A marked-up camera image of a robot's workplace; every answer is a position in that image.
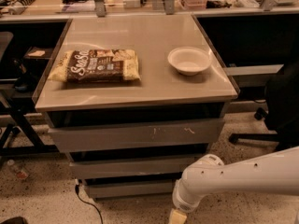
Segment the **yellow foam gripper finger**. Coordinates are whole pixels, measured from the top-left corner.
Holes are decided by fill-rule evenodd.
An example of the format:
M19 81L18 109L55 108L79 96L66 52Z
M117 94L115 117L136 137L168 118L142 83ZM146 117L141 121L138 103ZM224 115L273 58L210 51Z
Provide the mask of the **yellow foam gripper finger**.
M168 224L185 224L187 215L178 209L171 209Z

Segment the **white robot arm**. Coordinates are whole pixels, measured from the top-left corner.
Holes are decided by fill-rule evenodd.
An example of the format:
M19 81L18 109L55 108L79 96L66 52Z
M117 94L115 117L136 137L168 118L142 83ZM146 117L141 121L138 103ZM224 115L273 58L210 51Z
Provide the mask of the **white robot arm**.
M205 155L176 181L168 224L184 224L205 196L226 191L299 195L299 147L231 164Z

